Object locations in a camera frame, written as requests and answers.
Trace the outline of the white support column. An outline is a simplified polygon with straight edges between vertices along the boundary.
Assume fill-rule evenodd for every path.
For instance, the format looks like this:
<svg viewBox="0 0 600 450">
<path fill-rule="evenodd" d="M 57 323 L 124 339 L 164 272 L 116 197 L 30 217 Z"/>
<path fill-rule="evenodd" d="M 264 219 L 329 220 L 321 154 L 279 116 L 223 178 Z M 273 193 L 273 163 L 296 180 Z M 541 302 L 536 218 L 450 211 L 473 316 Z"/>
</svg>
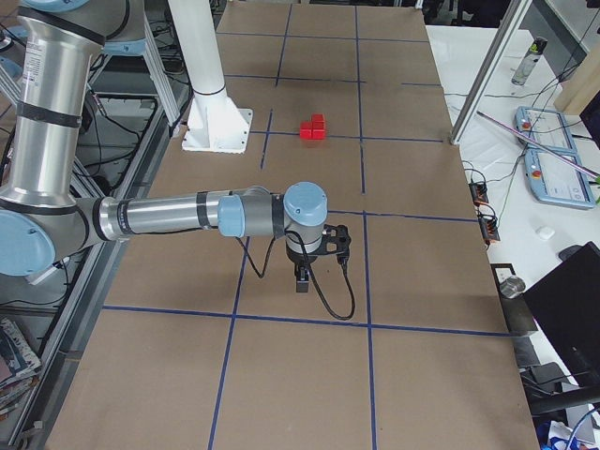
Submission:
<svg viewBox="0 0 600 450">
<path fill-rule="evenodd" d="M 193 95 L 183 148 L 244 153 L 253 111 L 237 108 L 227 93 L 209 3 L 174 0 L 169 6 Z"/>
</svg>

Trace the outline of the metal cup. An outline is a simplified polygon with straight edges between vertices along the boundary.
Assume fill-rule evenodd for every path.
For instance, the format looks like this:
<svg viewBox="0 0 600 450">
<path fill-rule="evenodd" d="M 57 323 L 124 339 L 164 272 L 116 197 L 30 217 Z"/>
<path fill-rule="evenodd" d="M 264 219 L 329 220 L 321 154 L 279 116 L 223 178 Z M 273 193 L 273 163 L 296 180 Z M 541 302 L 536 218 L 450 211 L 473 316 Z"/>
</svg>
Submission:
<svg viewBox="0 0 600 450">
<path fill-rule="evenodd" d="M 511 275 L 500 282 L 499 290 L 503 298 L 513 299 L 526 291 L 526 284 L 522 278 Z"/>
</svg>

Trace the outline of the near teach pendant tablet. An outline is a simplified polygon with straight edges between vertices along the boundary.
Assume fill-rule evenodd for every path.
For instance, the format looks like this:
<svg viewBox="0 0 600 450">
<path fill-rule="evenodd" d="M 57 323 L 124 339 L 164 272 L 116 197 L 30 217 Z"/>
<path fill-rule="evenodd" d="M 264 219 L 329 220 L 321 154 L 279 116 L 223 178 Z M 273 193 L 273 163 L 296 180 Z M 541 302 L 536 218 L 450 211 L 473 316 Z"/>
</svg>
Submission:
<svg viewBox="0 0 600 450">
<path fill-rule="evenodd" d="M 537 201 L 576 209 L 595 207 L 586 175 L 534 147 L 527 149 L 524 161 L 529 187 Z"/>
</svg>

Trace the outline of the teach pendant tablet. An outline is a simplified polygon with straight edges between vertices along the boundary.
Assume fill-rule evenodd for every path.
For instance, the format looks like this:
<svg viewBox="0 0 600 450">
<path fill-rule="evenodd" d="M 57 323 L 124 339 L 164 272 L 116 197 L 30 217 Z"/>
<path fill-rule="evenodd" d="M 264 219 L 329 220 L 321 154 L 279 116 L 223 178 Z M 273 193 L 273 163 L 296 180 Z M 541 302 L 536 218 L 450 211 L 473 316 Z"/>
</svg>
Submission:
<svg viewBox="0 0 600 450">
<path fill-rule="evenodd" d="M 519 132 L 543 145 L 576 150 L 570 125 L 561 112 L 521 106 L 516 110 L 515 122 Z"/>
<path fill-rule="evenodd" d="M 527 149 L 524 161 L 529 187 L 537 201 L 576 209 L 595 207 L 586 175 L 534 147 Z"/>
</svg>

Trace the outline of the black monitor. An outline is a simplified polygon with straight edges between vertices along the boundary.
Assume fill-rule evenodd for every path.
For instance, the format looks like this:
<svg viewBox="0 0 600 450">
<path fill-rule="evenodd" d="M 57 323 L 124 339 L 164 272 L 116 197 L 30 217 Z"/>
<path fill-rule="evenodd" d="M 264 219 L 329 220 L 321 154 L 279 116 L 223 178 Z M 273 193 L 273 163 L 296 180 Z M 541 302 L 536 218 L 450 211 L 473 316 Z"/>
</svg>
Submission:
<svg viewBox="0 0 600 450">
<path fill-rule="evenodd" d="M 589 242 L 538 280 L 524 299 L 580 386 L 599 384 L 599 248 Z"/>
</svg>

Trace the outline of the far teach pendant tablet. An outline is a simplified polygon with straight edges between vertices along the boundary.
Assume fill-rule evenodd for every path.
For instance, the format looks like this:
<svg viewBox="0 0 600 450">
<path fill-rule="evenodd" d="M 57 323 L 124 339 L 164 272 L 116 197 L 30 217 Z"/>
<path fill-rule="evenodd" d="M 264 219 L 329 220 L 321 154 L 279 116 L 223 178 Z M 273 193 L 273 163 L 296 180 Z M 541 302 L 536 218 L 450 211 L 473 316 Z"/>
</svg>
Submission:
<svg viewBox="0 0 600 450">
<path fill-rule="evenodd" d="M 570 125 L 561 112 L 521 106 L 516 110 L 515 122 L 519 132 L 543 145 L 576 150 Z"/>
</svg>

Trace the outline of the clear water bottle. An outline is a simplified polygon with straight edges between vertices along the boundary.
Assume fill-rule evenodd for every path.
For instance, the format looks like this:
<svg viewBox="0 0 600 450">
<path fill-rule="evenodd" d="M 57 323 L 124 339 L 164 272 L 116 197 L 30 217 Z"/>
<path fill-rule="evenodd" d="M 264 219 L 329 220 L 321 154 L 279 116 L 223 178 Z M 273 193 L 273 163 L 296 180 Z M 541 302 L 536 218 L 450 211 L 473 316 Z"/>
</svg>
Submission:
<svg viewBox="0 0 600 450">
<path fill-rule="evenodd" d="M 543 52 L 548 45 L 548 41 L 544 37 L 536 37 L 525 55 L 521 59 L 515 73 L 511 78 L 511 84 L 524 85 L 533 72 L 537 62 L 543 55 Z"/>
</svg>

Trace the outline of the stacked magazines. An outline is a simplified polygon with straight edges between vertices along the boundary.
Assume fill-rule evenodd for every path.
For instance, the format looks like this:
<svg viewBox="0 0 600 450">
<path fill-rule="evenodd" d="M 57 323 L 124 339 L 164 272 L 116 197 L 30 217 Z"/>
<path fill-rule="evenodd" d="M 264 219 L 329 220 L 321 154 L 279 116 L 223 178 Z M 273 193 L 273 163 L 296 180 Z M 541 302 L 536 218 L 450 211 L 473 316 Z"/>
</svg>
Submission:
<svg viewBox="0 0 600 450">
<path fill-rule="evenodd" d="M 1 419 L 19 406 L 37 382 L 41 361 L 18 325 L 1 318 Z"/>
</svg>

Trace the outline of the aluminium side frame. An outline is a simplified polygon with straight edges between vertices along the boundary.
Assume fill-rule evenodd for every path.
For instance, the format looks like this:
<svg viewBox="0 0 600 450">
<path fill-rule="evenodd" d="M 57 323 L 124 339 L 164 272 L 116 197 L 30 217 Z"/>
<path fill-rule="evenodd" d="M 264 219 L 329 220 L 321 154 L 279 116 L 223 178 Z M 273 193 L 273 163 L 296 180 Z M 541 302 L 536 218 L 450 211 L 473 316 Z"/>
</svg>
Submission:
<svg viewBox="0 0 600 450">
<path fill-rule="evenodd" d="M 39 68 L 36 82 L 23 85 L 20 108 L 81 114 L 89 90 L 89 68 L 100 51 L 98 37 L 89 29 L 58 23 L 45 13 L 24 10 L 20 19 L 29 31 L 28 57 Z M 47 433 L 54 404 L 49 386 L 55 357 L 80 309 L 89 308 L 94 300 L 85 289 L 97 274 L 100 258 L 106 251 L 118 249 L 103 223 L 133 189 L 133 180 L 150 151 L 150 140 L 144 138 L 116 196 L 110 198 L 76 159 L 78 129 L 66 127 L 52 137 L 47 132 L 50 127 L 49 122 L 34 125 L 28 118 L 19 118 L 17 157 L 47 158 L 49 162 L 41 168 L 12 171 L 1 193 L 2 219 L 22 218 L 23 237 L 33 237 L 40 247 L 52 248 L 55 261 L 69 260 L 58 275 L 67 284 L 60 295 L 44 293 L 18 277 L 1 278 L 1 316 L 20 327 L 41 361 L 37 385 L 1 423 L 4 449 L 37 448 Z"/>
</svg>

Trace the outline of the aluminium frame post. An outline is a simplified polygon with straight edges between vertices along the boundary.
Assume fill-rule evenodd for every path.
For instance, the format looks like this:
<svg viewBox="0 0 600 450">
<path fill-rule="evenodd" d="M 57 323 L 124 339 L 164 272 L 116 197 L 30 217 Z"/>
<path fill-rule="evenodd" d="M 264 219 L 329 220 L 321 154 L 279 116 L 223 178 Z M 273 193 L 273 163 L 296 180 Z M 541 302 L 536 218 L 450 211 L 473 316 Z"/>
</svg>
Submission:
<svg viewBox="0 0 600 450">
<path fill-rule="evenodd" d="M 477 72 L 472 88 L 466 96 L 457 121 L 453 125 L 450 134 L 451 144 L 458 145 L 460 143 L 463 134 L 478 110 L 479 103 L 484 97 L 496 67 L 499 65 L 512 36 L 519 29 L 532 2 L 532 0 L 513 0 L 510 2 L 483 63 Z"/>
</svg>

